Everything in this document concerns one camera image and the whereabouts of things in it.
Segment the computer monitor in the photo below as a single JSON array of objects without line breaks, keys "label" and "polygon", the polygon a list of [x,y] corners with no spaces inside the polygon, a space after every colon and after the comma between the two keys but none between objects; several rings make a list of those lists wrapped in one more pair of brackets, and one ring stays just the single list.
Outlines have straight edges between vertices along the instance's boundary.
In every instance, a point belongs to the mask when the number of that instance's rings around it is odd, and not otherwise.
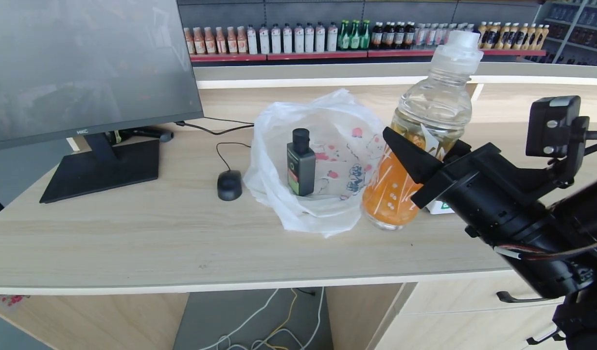
[{"label": "computer monitor", "polygon": [[105,132],[203,117],[176,0],[0,0],[0,149],[85,136],[40,202],[158,177],[158,140]]}]

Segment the black bottle cap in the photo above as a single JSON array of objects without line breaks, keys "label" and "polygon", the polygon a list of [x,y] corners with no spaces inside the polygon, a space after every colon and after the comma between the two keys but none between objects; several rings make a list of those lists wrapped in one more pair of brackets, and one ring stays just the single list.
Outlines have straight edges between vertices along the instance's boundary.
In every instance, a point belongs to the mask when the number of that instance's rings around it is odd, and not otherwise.
[{"label": "black bottle cap", "polygon": [[292,144],[298,155],[307,153],[309,149],[309,130],[303,128],[292,130]]}]

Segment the orange liquid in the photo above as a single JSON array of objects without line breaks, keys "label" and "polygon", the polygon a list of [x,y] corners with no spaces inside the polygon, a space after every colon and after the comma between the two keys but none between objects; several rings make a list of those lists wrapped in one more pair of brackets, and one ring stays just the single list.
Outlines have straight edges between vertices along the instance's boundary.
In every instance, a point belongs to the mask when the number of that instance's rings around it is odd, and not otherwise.
[{"label": "orange liquid", "polygon": [[[392,128],[401,133],[394,125]],[[423,137],[405,134],[403,136],[419,148],[425,148]],[[374,173],[363,192],[363,209],[380,222],[403,226],[412,221],[419,211],[410,197],[421,187],[421,184],[413,182],[389,146],[385,147],[378,171]]]}]

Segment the computer mouse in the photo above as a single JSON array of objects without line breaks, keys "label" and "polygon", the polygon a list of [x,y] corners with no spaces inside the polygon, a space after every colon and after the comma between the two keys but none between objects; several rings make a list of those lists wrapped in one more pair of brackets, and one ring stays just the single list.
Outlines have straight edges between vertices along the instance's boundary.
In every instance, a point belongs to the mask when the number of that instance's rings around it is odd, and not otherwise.
[{"label": "computer mouse", "polygon": [[238,170],[227,170],[219,174],[216,190],[223,201],[233,201],[243,193],[243,177]]}]

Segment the drawer handle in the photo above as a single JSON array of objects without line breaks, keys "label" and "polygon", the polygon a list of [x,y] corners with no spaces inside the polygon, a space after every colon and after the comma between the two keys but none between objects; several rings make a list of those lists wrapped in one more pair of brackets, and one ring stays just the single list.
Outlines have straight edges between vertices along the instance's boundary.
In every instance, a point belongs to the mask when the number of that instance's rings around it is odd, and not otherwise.
[{"label": "drawer handle", "polygon": [[497,297],[499,298],[499,301],[502,301],[503,303],[509,303],[509,304],[513,304],[513,303],[534,303],[537,301],[547,301],[547,300],[551,300],[548,297],[537,297],[535,299],[517,299],[516,297],[513,297],[512,295],[510,295],[510,293],[506,292],[505,290],[500,291],[495,293],[497,295]]},{"label": "drawer handle", "polygon": [[560,333],[560,330],[556,328],[556,330],[553,333],[544,337],[541,340],[536,340],[536,339],[534,339],[534,337],[529,337],[528,339],[526,339],[526,341],[529,345],[538,345],[550,338],[554,339],[554,341],[565,341],[566,338],[561,336],[559,333]]}]

